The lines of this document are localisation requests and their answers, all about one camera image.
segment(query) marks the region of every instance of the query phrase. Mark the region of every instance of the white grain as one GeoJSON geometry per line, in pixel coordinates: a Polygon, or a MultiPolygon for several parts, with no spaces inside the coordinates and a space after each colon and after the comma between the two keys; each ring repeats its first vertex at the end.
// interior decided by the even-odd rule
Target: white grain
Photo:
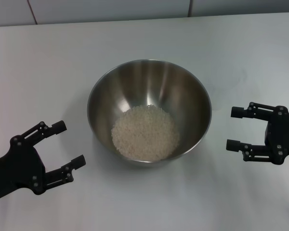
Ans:
{"type": "Polygon", "coordinates": [[[180,139],[173,118],[154,105],[137,106],[123,113],[111,134],[123,156],[142,161],[167,158],[180,139]]]}

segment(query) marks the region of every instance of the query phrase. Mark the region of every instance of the bowl rim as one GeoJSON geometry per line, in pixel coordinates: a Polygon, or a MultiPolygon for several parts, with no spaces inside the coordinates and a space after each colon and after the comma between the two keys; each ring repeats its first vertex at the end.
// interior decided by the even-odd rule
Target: bowl rim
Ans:
{"type": "Polygon", "coordinates": [[[102,77],[99,78],[99,80],[95,83],[94,87],[92,88],[91,92],[90,92],[90,95],[89,95],[89,98],[88,98],[88,103],[87,103],[87,118],[88,118],[88,122],[89,122],[89,125],[90,125],[90,128],[94,134],[94,136],[98,139],[98,141],[111,153],[121,157],[122,159],[126,160],[126,161],[129,161],[129,162],[137,162],[137,163],[142,163],[142,164],[160,164],[160,163],[163,163],[163,162],[168,162],[168,161],[172,161],[172,160],[175,160],[185,154],[187,154],[188,152],[190,152],[192,149],[194,149],[204,138],[204,136],[207,134],[208,130],[209,130],[209,127],[211,125],[211,120],[212,120],[212,104],[211,104],[211,99],[210,99],[210,96],[206,90],[206,88],[203,86],[203,84],[200,82],[200,80],[195,76],[193,75],[190,71],[186,70],[185,68],[177,65],[177,64],[174,64],[174,63],[171,63],[171,62],[168,62],[168,61],[163,61],[163,60],[158,60],[158,59],[137,59],[137,60],[132,60],[132,61],[128,61],[128,62],[125,62],[125,63],[122,63],[122,64],[119,64],[117,66],[115,66],[114,68],[110,69],[109,71],[107,71],[105,74],[102,75],[102,77]],[[98,136],[96,135],[93,127],[92,127],[92,124],[90,122],[90,117],[89,117],[89,103],[90,103],[90,99],[92,97],[92,94],[94,92],[94,89],[98,86],[98,84],[112,71],[114,71],[115,69],[118,69],[119,67],[123,66],[123,65],[126,65],[126,64],[131,64],[131,63],[135,63],[135,62],[141,62],[141,61],[157,61],[157,62],[162,62],[162,63],[166,63],[166,64],[171,64],[171,65],[174,65],[174,66],[177,66],[178,68],[180,69],[183,69],[184,71],[186,71],[187,73],[189,73],[199,84],[200,86],[203,88],[208,100],[209,100],[209,106],[210,106],[210,118],[209,118],[209,123],[208,123],[208,126],[207,126],[207,129],[206,131],[203,133],[203,135],[201,136],[201,138],[199,139],[199,141],[193,145],[190,149],[188,149],[187,151],[185,151],[184,153],[181,153],[179,155],[176,155],[176,156],[173,156],[173,157],[170,157],[170,158],[166,158],[166,159],[162,159],[162,160],[158,160],[158,161],[144,161],[144,160],[136,160],[136,159],[131,159],[131,158],[128,158],[124,155],[122,155],[119,151],[118,152],[113,152],[111,150],[109,150],[101,141],[100,139],[98,138],[98,136]]]}

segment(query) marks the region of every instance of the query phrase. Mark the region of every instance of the metal bowl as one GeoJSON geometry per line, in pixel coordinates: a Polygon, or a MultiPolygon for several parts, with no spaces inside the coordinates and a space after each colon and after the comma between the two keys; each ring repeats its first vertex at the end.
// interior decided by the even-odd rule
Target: metal bowl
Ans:
{"type": "Polygon", "coordinates": [[[98,140],[123,159],[143,166],[161,165],[192,150],[206,134],[211,102],[201,82],[184,68],[159,60],[135,60],[108,71],[95,84],[88,101],[88,120],[98,140]],[[111,129],[132,107],[155,105],[170,113],[180,143],[167,159],[150,162],[124,157],[116,150],[111,129]]]}

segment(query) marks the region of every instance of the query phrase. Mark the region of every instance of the rice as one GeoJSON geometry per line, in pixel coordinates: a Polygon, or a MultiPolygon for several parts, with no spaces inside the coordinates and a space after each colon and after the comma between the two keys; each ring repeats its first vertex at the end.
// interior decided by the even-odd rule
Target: rice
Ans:
{"type": "Polygon", "coordinates": [[[137,106],[124,112],[111,130],[116,149],[125,157],[158,161],[179,144],[179,131],[173,118],[154,105],[137,106]]]}

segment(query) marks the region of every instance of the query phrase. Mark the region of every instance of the tile grout line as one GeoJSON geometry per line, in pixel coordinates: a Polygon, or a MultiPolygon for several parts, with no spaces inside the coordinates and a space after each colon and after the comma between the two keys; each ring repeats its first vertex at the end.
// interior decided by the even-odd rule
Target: tile grout line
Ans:
{"type": "Polygon", "coordinates": [[[192,10],[193,10],[193,0],[189,0],[189,7],[188,7],[188,13],[187,13],[188,18],[192,16],[192,10]]]}
{"type": "Polygon", "coordinates": [[[37,22],[37,20],[36,20],[36,18],[35,18],[35,15],[34,15],[34,13],[33,13],[33,10],[32,10],[32,7],[31,7],[31,4],[30,4],[29,0],[27,0],[27,3],[28,3],[29,8],[30,8],[30,10],[31,10],[31,14],[32,14],[32,17],[33,17],[33,19],[34,19],[35,25],[37,25],[38,22],[37,22]]]}

